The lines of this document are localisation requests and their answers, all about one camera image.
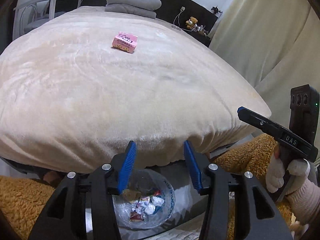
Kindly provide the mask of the cream curtain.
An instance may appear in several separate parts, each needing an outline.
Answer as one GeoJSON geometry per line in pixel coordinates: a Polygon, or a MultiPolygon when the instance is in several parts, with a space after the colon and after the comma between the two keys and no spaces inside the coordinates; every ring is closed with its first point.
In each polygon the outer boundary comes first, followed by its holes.
{"type": "Polygon", "coordinates": [[[283,126],[290,90],[319,89],[319,19],[307,0],[233,0],[210,49],[255,88],[283,126]]]}

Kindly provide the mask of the brown paper bag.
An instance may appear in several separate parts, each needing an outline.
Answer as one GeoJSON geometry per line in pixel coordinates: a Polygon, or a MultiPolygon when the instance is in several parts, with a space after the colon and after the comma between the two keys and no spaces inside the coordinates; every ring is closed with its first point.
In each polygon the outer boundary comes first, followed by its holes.
{"type": "Polygon", "coordinates": [[[130,189],[125,189],[122,192],[123,198],[128,201],[128,202],[135,202],[138,201],[141,197],[142,193],[140,191],[135,191],[135,190],[130,190],[130,189]]]}

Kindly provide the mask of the white desk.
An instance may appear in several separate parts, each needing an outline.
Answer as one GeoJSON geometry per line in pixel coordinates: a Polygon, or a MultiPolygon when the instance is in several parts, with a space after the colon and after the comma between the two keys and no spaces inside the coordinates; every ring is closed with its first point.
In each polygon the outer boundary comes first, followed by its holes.
{"type": "MultiPolygon", "coordinates": [[[[29,8],[34,12],[33,20],[37,20],[38,15],[44,15],[44,13],[49,9],[48,19],[52,20],[55,15],[56,2],[59,0],[29,0],[25,3],[17,5],[14,11],[14,24],[12,31],[12,39],[15,40],[21,35],[23,35],[23,15],[25,11],[29,8]]],[[[77,8],[80,7],[82,0],[78,0],[77,8]]]]}

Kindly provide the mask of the folded grey duvet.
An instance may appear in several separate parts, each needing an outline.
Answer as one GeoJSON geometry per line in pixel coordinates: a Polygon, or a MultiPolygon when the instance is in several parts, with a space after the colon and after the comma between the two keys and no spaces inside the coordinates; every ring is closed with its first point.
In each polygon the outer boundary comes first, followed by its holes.
{"type": "Polygon", "coordinates": [[[161,0],[106,0],[105,11],[155,19],[161,6],[161,0]]]}

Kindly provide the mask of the small teddy bear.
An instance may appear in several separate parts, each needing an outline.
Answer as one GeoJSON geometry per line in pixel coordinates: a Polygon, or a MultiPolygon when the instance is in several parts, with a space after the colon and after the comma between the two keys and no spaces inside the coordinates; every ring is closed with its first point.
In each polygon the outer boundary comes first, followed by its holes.
{"type": "Polygon", "coordinates": [[[197,22],[198,20],[194,17],[190,17],[189,20],[187,20],[186,23],[186,27],[189,30],[194,30],[197,28],[197,22]]]}

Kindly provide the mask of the beige plush bed blanket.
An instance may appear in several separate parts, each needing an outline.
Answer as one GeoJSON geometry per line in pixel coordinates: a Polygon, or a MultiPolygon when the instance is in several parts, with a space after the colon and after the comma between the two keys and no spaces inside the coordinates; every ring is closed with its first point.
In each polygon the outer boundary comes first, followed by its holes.
{"type": "Polygon", "coordinates": [[[17,38],[1,54],[1,157],[89,173],[137,144],[135,165],[207,153],[254,131],[244,106],[271,111],[226,61],[165,21],[80,7],[17,38]],[[112,47],[124,32],[133,54],[112,47]]]}

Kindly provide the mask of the pink cookie box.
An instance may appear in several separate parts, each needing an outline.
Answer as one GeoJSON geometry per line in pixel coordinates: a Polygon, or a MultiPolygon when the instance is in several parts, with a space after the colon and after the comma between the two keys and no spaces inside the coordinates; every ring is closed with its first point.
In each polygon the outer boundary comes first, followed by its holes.
{"type": "Polygon", "coordinates": [[[138,37],[132,34],[119,32],[112,41],[112,47],[133,54],[137,46],[138,37]]]}

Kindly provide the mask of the white paper packet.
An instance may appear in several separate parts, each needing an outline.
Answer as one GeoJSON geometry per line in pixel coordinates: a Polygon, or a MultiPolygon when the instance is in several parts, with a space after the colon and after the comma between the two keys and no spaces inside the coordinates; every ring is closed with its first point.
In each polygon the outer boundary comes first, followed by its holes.
{"type": "Polygon", "coordinates": [[[149,216],[155,214],[163,206],[163,204],[164,199],[162,197],[141,197],[138,201],[135,201],[132,211],[149,216]]]}

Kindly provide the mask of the red snack wrapper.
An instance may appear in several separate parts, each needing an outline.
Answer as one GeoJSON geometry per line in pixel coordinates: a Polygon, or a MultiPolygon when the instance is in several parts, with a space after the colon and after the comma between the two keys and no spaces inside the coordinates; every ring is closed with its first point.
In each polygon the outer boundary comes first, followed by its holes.
{"type": "Polygon", "coordinates": [[[132,211],[130,213],[130,221],[131,222],[143,222],[144,221],[144,215],[142,213],[137,213],[136,211],[132,211]]]}

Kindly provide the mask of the brown fluffy rug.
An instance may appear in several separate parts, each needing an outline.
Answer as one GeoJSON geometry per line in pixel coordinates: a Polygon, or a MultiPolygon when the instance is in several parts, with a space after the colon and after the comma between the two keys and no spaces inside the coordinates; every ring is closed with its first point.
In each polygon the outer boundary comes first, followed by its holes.
{"type": "MultiPolygon", "coordinates": [[[[276,141],[262,134],[210,161],[227,172],[250,171],[265,185],[276,141]]],[[[27,239],[55,187],[39,180],[1,176],[1,239],[27,239]]]]}

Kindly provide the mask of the trash bin with clear liner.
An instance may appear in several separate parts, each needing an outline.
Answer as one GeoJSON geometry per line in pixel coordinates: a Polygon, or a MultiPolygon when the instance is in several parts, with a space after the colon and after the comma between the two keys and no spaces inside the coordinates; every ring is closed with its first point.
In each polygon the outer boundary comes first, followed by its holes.
{"type": "Polygon", "coordinates": [[[195,239],[207,197],[197,193],[186,165],[177,162],[133,171],[113,203],[121,239],[195,239]]]}

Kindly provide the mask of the white chair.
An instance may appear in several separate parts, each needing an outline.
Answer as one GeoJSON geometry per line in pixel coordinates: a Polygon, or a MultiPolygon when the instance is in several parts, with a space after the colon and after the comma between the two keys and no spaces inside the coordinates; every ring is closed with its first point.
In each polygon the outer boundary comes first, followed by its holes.
{"type": "Polygon", "coordinates": [[[20,34],[27,34],[49,21],[49,1],[37,2],[23,9],[20,34]]]}

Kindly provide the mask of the black plant figurine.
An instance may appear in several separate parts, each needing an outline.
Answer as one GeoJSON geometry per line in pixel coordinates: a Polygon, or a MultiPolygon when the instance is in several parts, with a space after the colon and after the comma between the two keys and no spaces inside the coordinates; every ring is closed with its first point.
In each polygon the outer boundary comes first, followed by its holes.
{"type": "Polygon", "coordinates": [[[212,7],[211,8],[211,12],[216,16],[216,17],[220,17],[220,15],[222,14],[222,11],[218,9],[218,7],[212,7]]]}

